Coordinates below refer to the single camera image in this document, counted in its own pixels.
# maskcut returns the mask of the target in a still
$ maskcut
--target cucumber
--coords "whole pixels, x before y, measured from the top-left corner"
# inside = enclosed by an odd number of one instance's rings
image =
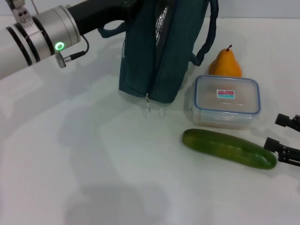
[[[275,155],[241,138],[208,130],[190,129],[182,142],[189,148],[257,169],[270,170],[277,164]]]

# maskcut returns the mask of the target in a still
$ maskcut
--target plastic food container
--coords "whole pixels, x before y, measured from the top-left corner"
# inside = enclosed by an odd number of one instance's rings
[[[258,83],[247,78],[200,76],[192,110],[196,125],[247,129],[261,111]]]

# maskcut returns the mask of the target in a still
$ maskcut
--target pear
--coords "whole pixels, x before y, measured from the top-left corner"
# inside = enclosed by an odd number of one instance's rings
[[[242,70],[230,49],[231,47],[232,45],[220,51],[216,60],[210,65],[210,75],[242,77]]]

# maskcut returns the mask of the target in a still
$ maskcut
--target white tabletop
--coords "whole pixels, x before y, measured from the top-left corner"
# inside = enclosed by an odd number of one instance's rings
[[[13,23],[6,19],[0,27]],[[195,127],[184,112],[191,83],[233,44],[245,77],[260,85],[262,114],[250,130],[206,129],[300,148],[299,133],[274,124],[278,113],[300,113],[299,24],[219,19],[202,66],[190,66],[173,104],[151,101],[151,113],[144,99],[118,92],[124,35],[104,40],[91,32],[89,54],[67,68],[49,58],[2,80],[0,224],[299,224],[300,168],[251,169],[180,144]]]

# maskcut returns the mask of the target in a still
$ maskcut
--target cable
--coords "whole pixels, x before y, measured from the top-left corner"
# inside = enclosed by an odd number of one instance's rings
[[[88,53],[89,49],[90,49],[90,44],[89,44],[89,41],[86,39],[86,37],[84,35],[82,35],[82,38],[85,40],[86,42],[86,45],[87,45],[87,48],[86,50],[84,51],[85,53]]]
[[[76,60],[78,59],[79,57],[82,57],[84,56],[86,53],[88,53],[89,49],[90,49],[90,44],[89,44],[89,41],[87,40],[87,38],[82,35],[82,38],[85,40],[86,42],[86,45],[87,45],[87,48],[85,51],[81,51],[81,52],[77,52],[75,54],[72,54],[72,55],[69,55],[67,57],[64,58],[65,62],[70,62],[70,61],[73,61],[73,60]]]
[[[38,13],[38,8],[36,7],[36,4],[34,3],[34,1],[33,1],[33,0],[31,0],[31,2],[32,2],[32,4],[33,4],[33,7],[34,7],[34,9],[35,9],[36,13],[37,13],[37,14],[39,14],[39,13]]]

